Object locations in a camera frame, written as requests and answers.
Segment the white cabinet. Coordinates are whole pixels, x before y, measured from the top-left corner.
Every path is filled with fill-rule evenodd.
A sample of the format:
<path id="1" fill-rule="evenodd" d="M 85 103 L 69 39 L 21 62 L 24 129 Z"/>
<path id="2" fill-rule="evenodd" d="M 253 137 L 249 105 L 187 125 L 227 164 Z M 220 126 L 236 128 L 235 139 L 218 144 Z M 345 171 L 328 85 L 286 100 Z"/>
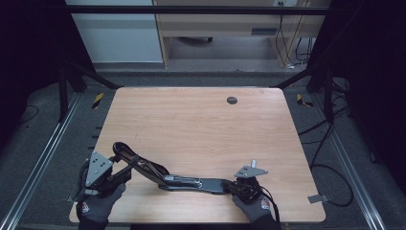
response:
<path id="1" fill-rule="evenodd" d="M 162 63 L 154 14 L 73 13 L 94 63 Z"/>

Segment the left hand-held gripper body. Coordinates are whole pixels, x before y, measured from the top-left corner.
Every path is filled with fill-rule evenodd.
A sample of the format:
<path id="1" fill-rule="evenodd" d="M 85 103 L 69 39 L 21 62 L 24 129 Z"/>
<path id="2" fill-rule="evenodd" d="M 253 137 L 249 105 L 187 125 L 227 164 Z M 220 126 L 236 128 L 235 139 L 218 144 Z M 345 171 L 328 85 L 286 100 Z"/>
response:
<path id="1" fill-rule="evenodd" d="M 127 181 L 112 181 L 115 162 L 93 151 L 88 161 L 88 171 L 84 180 L 84 193 L 89 196 L 110 196 L 121 184 Z"/>

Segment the black metal stand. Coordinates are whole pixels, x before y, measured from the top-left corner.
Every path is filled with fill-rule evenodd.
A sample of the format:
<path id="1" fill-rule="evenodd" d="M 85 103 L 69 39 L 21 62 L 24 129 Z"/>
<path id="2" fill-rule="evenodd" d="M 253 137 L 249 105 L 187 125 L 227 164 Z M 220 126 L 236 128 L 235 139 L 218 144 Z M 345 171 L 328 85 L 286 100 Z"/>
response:
<path id="1" fill-rule="evenodd" d="M 58 69 L 58 91 L 59 91 L 59 119 L 61 123 L 68 114 L 68 95 L 67 83 L 70 83 L 75 92 L 83 92 L 87 85 L 82 79 L 83 76 L 89 77 L 94 81 L 101 83 L 109 89 L 119 89 L 120 85 L 105 79 L 96 73 L 76 62 L 63 62 Z"/>
<path id="2" fill-rule="evenodd" d="M 290 84 L 310 76 L 310 81 L 307 84 L 309 93 L 317 92 L 321 86 L 324 87 L 324 115 L 329 123 L 333 123 L 334 115 L 332 108 L 332 72 L 327 64 L 315 63 L 310 67 L 306 67 L 302 72 L 281 83 L 274 85 L 274 88 L 284 89 Z"/>

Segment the yellow black striped tape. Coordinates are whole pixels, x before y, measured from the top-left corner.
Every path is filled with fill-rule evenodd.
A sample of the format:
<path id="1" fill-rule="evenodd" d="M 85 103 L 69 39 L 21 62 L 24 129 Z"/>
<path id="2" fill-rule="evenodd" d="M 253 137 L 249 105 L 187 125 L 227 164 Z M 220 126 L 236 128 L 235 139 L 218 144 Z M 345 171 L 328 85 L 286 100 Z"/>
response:
<path id="1" fill-rule="evenodd" d="M 92 104 L 92 109 L 97 109 L 99 107 L 99 104 L 100 104 L 100 102 L 101 102 L 101 100 L 103 98 L 103 95 L 104 95 L 104 93 L 99 93 L 96 96 L 96 98 L 95 98 L 95 100 L 94 100 L 94 102 Z"/>

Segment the yellow-handled tool right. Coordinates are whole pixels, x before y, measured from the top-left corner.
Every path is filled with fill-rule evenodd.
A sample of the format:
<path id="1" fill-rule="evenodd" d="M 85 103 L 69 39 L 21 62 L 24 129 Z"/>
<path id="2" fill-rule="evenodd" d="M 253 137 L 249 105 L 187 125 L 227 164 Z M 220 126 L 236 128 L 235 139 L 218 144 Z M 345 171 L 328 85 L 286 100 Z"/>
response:
<path id="1" fill-rule="evenodd" d="M 305 102 L 301 94 L 297 94 L 297 104 L 304 105 L 306 107 L 313 107 L 313 103 Z"/>

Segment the black stapler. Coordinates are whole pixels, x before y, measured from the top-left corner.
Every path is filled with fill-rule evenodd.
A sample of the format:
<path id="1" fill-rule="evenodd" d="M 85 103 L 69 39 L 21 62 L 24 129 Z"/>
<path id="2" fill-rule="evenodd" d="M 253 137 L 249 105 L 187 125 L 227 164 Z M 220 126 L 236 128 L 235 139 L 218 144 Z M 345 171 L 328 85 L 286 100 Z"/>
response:
<path id="1" fill-rule="evenodd" d="M 200 178 L 187 177 L 176 174 L 171 174 L 164 166 L 155 162 L 149 161 L 137 154 L 130 146 L 123 142 L 113 144 L 113 152 L 120 156 L 126 163 L 134 156 L 138 156 L 139 160 L 133 167 L 135 171 L 155 182 L 158 188 L 166 191 L 192 191 L 209 193 L 213 195 L 225 195 L 224 179 L 220 178 Z"/>

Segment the dark curtain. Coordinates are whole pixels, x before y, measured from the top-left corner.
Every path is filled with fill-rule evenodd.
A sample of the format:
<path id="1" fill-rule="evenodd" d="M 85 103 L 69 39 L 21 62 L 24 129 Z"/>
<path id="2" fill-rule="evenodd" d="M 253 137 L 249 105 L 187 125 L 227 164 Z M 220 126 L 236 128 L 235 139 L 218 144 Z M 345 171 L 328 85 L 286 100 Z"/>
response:
<path id="1" fill-rule="evenodd" d="M 372 152 L 406 195 L 406 0 L 331 0 L 310 65 L 350 83 L 350 106 Z"/>
<path id="2" fill-rule="evenodd" d="M 65 4 L 65 0 L 0 0 L 0 149 L 10 141 L 29 96 L 57 82 L 56 49 L 44 29 L 52 32 L 69 58 L 94 68 L 73 16 L 40 9 Z"/>

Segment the person's right hand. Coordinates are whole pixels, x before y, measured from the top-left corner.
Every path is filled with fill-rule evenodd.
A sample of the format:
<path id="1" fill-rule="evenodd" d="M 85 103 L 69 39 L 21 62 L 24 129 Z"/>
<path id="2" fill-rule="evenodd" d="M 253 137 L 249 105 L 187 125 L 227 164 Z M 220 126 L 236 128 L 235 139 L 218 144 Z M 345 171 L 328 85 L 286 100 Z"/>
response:
<path id="1" fill-rule="evenodd" d="M 237 195 L 232 197 L 232 201 L 251 223 L 263 217 L 272 217 L 271 201 L 264 195 L 254 200 L 252 203 L 245 204 Z"/>

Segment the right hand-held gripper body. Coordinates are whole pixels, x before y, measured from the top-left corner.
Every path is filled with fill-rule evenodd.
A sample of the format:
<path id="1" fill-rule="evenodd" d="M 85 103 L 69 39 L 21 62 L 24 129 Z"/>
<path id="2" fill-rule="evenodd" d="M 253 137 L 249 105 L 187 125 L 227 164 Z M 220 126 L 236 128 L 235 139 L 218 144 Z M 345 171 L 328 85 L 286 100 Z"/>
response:
<path id="1" fill-rule="evenodd" d="M 237 182 L 237 194 L 245 204 L 252 203 L 261 193 L 261 187 L 257 180 L 259 175 L 268 174 L 268 170 L 243 166 L 235 173 Z"/>

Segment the black frame crossbar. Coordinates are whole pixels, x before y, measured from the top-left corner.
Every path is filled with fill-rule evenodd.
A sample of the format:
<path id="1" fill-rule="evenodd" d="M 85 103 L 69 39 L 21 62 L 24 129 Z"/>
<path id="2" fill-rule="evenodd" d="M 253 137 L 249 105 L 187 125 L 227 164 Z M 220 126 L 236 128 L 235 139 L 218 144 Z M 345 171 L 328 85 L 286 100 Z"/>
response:
<path id="1" fill-rule="evenodd" d="M 71 13 L 140 13 L 140 14 L 282 14 L 327 15 L 330 8 L 226 7 L 226 6 L 88 6 L 68 5 Z"/>

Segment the person's left hand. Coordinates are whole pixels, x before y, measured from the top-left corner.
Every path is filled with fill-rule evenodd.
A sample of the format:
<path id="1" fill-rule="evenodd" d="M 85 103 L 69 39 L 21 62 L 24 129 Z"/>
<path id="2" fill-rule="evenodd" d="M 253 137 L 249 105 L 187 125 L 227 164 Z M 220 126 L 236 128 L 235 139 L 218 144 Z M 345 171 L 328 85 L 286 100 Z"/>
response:
<path id="1" fill-rule="evenodd" d="M 107 223 L 115 202 L 123 195 L 125 189 L 125 184 L 121 184 L 111 195 L 106 197 L 90 195 L 84 201 L 80 201 L 79 222 Z"/>

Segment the light wooden desk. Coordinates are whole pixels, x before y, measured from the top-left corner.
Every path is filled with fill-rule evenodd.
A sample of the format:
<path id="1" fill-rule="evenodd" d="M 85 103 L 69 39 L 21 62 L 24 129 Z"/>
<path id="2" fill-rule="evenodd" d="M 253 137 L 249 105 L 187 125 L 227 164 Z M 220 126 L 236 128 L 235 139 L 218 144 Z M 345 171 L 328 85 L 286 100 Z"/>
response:
<path id="1" fill-rule="evenodd" d="M 154 6 L 328 7 L 332 0 L 152 0 Z M 175 37 L 265 37 L 281 67 L 293 63 L 293 51 L 303 37 L 315 38 L 322 15 L 158 14 L 158 35 L 164 63 Z"/>

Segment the silver metal floor rail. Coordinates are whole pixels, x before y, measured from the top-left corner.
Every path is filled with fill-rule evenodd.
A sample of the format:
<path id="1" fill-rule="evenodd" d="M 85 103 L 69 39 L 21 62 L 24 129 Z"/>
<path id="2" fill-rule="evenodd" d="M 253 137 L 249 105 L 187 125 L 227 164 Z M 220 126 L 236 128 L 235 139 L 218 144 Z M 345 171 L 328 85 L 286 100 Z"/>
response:
<path id="1" fill-rule="evenodd" d="M 332 147 L 338 164 L 341 168 L 341 173 L 348 181 L 348 185 L 353 194 L 353 199 L 356 201 L 365 222 L 368 224 L 370 230 L 387 230 L 381 215 L 379 214 L 372 197 L 362 181 L 360 173 L 351 162 L 348 152 L 344 147 L 344 143 L 339 137 L 338 132 L 334 126 L 324 125 L 324 129 L 327 131 L 327 140 Z"/>
<path id="2" fill-rule="evenodd" d="M 48 165 L 52 157 L 54 156 L 56 148 L 58 147 L 66 128 L 69 126 L 72 117 L 78 108 L 78 103 L 81 97 L 81 93 L 73 94 L 73 97 L 69 102 L 68 111 L 65 117 L 62 119 L 61 122 L 57 123 L 56 128 L 54 129 L 39 158 L 37 159 L 34 168 L 28 176 L 20 193 L 16 197 L 12 207 L 7 212 L 5 217 L 0 221 L 0 230 L 14 230 L 16 228 L 31 198 L 33 197 L 37 185 L 39 184 L 44 172 L 48 168 Z"/>

